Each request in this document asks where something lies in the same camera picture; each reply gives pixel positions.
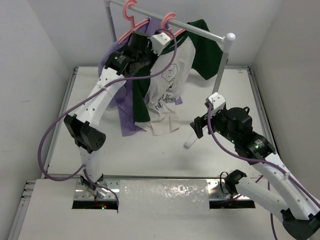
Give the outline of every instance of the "wall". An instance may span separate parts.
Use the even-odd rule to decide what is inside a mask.
[[[98,65],[112,44],[103,0],[28,0],[53,45],[69,66]],[[251,65],[282,0],[138,0],[159,14],[175,12],[177,20],[203,18],[220,36],[235,33],[230,65]],[[117,36],[130,24],[122,8],[111,4]]]
[[[5,240],[26,180],[40,177],[38,144],[58,115],[70,72],[27,0],[0,1],[0,33],[0,240]]]
[[[284,0],[253,70],[283,160],[320,199],[319,9]]]

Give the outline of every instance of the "purple fabric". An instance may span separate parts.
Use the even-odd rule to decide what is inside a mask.
[[[161,28],[161,21],[150,18],[149,23],[143,25],[138,29],[138,31],[142,33],[146,33],[149,36],[153,35],[157,29]],[[118,41],[114,42],[110,49],[105,53],[103,56],[99,66],[98,66],[98,74],[99,76],[102,73],[102,70],[105,66],[106,61],[108,60],[108,57],[111,53],[114,51],[117,51],[119,48],[121,48],[125,43],[127,42],[127,39],[123,40],[123,42],[119,43]],[[136,132],[142,130],[140,127],[135,125],[134,121],[134,113],[133,113],[133,82],[129,81],[126,82],[123,87],[121,87],[118,92],[114,95],[112,101],[109,104],[109,108],[113,108],[115,106],[118,107],[118,113],[119,113],[119,119],[120,119],[120,126],[121,126],[121,133],[122,136],[131,136],[135,134]],[[182,99],[179,97],[175,105],[182,104]]]

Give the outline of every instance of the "white table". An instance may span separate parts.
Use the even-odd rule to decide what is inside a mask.
[[[76,182],[36,181],[19,240],[274,239],[270,213],[257,204],[209,209],[205,180],[122,180],[119,214],[72,209]],[[279,240],[293,240],[277,219],[275,230]]]
[[[71,89],[65,96],[69,109],[85,99],[97,82],[97,67],[80,67]],[[217,177],[222,171],[242,170],[250,177],[258,177],[246,162],[224,153],[210,135],[198,140],[190,149],[185,141],[193,133],[190,123],[206,112],[205,99],[211,95],[215,79],[205,81],[191,70],[182,94],[183,104],[177,106],[180,129],[170,134],[153,136],[138,132],[133,136],[122,136],[117,108],[107,109],[100,121],[99,130],[106,134],[102,147],[101,169],[108,176],[152,176],[152,177]],[[227,107],[250,108],[253,129],[262,134],[254,94],[246,69],[226,69],[219,93],[227,100]],[[219,136],[221,143],[234,150],[232,143]],[[49,154],[48,172],[53,175],[72,174],[81,164],[78,147],[64,123],[60,125]]]

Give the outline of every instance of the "garment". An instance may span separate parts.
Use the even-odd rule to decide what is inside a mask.
[[[203,19],[190,22],[208,31]],[[135,125],[154,136],[169,134],[179,128],[175,101],[180,97],[190,69],[195,69],[205,80],[218,73],[222,50],[205,37],[185,31],[177,37],[177,53],[171,66],[161,75],[132,83],[132,107]],[[152,69],[146,66],[136,76],[154,74],[164,69],[173,56],[173,41],[158,57]]]
[[[149,36],[153,35],[157,29],[161,28],[161,21],[150,18],[149,23],[141,26],[137,31],[146,33]],[[114,42],[107,53],[103,56],[100,64],[98,66],[98,75],[101,75],[102,69],[105,67],[106,61],[111,53],[117,51],[121,47],[125,45],[127,39],[123,40],[121,43],[118,41]],[[135,121],[133,120],[133,83],[132,81],[126,82],[123,87],[119,89],[119,91],[115,94],[111,103],[109,104],[110,108],[115,106],[118,107],[118,114],[120,119],[121,133],[122,136],[131,136],[137,131],[140,131],[141,128],[135,125]],[[176,104],[181,104],[182,100],[179,98],[176,101]]]

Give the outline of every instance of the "clothes hanger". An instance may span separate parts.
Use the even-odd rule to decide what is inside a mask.
[[[164,29],[166,26],[166,23],[170,20],[170,19],[175,19],[176,18],[176,14],[174,12],[169,12],[167,15],[164,16],[162,22],[161,22],[161,28]],[[185,30],[184,29],[179,29],[174,36],[177,37],[178,35],[182,34]]]
[[[137,0],[127,0],[125,4],[123,5],[122,9],[122,15],[124,19],[131,22],[131,29],[127,31],[122,37],[119,38],[118,42],[121,43],[123,40],[125,40],[127,37],[129,37],[130,34],[132,34],[133,31],[137,30],[138,28],[142,27],[143,25],[149,23],[150,19],[146,18],[145,20],[139,22],[137,25],[135,24],[135,17],[134,16],[128,16],[127,9],[130,5],[136,5],[138,2]]]

